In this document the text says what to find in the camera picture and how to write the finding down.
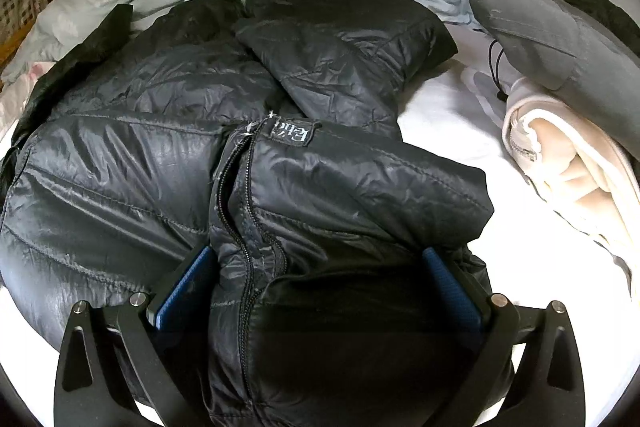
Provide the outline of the black puffer jacket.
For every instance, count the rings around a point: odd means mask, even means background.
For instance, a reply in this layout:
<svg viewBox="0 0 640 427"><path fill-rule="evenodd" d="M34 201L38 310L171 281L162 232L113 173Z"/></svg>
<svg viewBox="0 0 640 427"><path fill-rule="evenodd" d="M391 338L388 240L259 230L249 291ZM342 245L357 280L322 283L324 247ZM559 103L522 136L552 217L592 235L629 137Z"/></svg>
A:
<svg viewBox="0 0 640 427"><path fill-rule="evenodd" d="M401 138L399 100L453 57L413 0L192 0L136 38L117 5L35 85L1 170L1 275L53 346L78 300L213 253L202 398L221 426L420 426L475 349L432 248L492 215L480 169Z"/></svg>

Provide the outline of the cream fleece garment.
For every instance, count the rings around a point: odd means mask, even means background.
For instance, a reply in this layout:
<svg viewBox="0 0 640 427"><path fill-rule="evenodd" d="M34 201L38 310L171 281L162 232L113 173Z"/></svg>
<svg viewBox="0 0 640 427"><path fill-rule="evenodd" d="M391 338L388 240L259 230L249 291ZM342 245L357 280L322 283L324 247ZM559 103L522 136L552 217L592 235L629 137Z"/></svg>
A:
<svg viewBox="0 0 640 427"><path fill-rule="evenodd" d="M506 98L502 142L539 197L602 245L639 298L639 184L623 149L525 77Z"/></svg>

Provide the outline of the white pink bed sheet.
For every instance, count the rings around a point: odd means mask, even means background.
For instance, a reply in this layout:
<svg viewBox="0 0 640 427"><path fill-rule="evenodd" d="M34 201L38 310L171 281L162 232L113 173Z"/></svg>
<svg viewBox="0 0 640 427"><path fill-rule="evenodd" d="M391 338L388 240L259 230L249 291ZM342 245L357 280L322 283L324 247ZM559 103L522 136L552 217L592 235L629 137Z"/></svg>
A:
<svg viewBox="0 0 640 427"><path fill-rule="evenodd" d="M65 426L580 426L557 306L469 252L484 173L402 142L423 43L188 4L111 16L37 83L1 167L1 277L58 348Z"/></svg>

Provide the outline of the grey jacket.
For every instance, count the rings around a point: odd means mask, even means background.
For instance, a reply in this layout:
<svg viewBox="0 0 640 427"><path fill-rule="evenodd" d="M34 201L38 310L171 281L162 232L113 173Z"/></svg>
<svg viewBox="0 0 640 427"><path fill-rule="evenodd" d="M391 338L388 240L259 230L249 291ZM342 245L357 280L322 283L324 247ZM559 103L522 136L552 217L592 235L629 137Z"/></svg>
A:
<svg viewBox="0 0 640 427"><path fill-rule="evenodd" d="M563 0L470 0L509 62L639 156L639 57Z"/></svg>

